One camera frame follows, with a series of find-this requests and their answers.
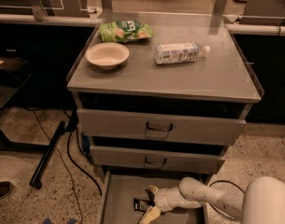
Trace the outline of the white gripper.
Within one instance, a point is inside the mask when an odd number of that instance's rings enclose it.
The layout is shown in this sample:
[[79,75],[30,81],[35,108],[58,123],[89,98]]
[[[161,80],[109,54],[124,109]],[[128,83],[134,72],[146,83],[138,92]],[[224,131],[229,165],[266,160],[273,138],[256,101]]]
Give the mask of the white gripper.
[[150,206],[146,213],[139,220],[138,224],[150,224],[157,219],[162,212],[169,212],[175,208],[195,209],[202,204],[197,201],[188,201],[180,193],[178,187],[159,189],[155,186],[148,186],[147,192],[154,196],[155,206]]

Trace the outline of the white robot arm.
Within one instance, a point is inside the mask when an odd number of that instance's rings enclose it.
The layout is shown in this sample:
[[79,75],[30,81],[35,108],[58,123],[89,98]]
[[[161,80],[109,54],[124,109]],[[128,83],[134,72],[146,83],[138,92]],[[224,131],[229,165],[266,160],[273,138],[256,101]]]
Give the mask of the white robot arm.
[[285,224],[285,183],[269,176],[251,181],[244,194],[209,187],[185,177],[173,188],[149,186],[154,195],[139,224],[150,224],[161,213],[175,208],[193,209],[209,203],[241,224]]

